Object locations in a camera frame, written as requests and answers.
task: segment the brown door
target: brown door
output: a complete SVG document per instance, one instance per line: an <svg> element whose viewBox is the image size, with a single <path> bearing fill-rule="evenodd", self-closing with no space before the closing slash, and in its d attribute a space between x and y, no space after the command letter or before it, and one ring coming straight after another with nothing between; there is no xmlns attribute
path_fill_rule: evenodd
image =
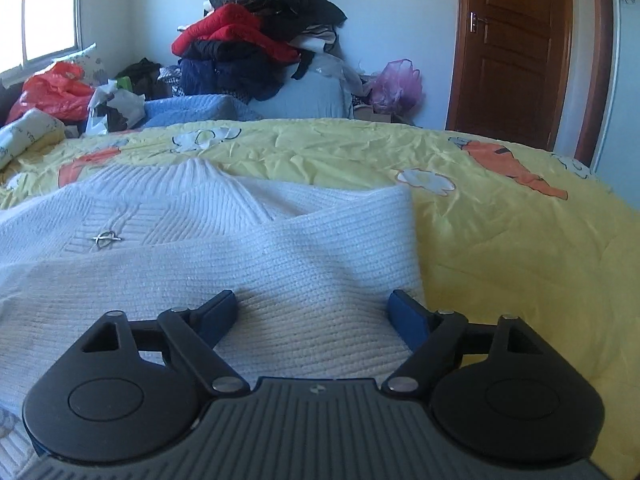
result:
<svg viewBox="0 0 640 480"><path fill-rule="evenodd" d="M572 7L572 0L460 0L448 129L551 150Z"/></svg>

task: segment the window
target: window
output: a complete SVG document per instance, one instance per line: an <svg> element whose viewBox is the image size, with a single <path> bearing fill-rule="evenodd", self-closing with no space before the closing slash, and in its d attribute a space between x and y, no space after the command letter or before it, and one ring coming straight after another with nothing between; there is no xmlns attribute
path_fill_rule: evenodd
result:
<svg viewBox="0 0 640 480"><path fill-rule="evenodd" d="M0 74L78 48L76 0L0 0Z"/></svg>

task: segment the knit sweater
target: knit sweater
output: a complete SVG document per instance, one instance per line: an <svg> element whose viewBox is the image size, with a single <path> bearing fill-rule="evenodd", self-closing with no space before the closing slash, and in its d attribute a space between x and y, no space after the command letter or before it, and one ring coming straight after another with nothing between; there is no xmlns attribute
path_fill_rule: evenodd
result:
<svg viewBox="0 0 640 480"><path fill-rule="evenodd" d="M408 356L386 298L404 288L421 299L413 222L402 187L233 178L198 159L107 168L1 213L0 406L19 415L37 379L105 311L152 319L225 288L240 314L216 351L250 383L382 380ZM98 250L92 238L106 230L122 241ZM23 444L0 433L0 478L24 465L11 463L28 458Z"/></svg>

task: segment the blue blanket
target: blue blanket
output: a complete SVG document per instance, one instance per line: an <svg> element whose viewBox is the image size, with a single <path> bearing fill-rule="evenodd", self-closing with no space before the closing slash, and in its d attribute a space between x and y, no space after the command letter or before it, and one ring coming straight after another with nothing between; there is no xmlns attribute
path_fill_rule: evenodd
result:
<svg viewBox="0 0 640 480"><path fill-rule="evenodd" d="M145 103L144 128L197 121L259 121L263 117L229 95L170 97Z"/></svg>

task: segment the white wall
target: white wall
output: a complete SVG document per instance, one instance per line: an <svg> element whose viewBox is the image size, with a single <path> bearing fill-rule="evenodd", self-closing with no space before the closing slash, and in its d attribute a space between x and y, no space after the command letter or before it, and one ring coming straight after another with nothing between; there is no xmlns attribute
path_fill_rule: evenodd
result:
<svg viewBox="0 0 640 480"><path fill-rule="evenodd" d="M204 0L132 0L136 57L175 62L176 27L202 18ZM403 57L422 71L426 100L415 121L443 129L456 43L458 0L330 0L348 19L340 45L348 63L367 73Z"/></svg>
<svg viewBox="0 0 640 480"><path fill-rule="evenodd" d="M574 0L574 28L569 77L554 151L574 156L591 83L595 42L595 0Z"/></svg>
<svg viewBox="0 0 640 480"><path fill-rule="evenodd" d="M640 208L640 0L620 2L618 70L596 174Z"/></svg>
<svg viewBox="0 0 640 480"><path fill-rule="evenodd" d="M98 44L110 76L135 59L131 0L80 0L82 44Z"/></svg>

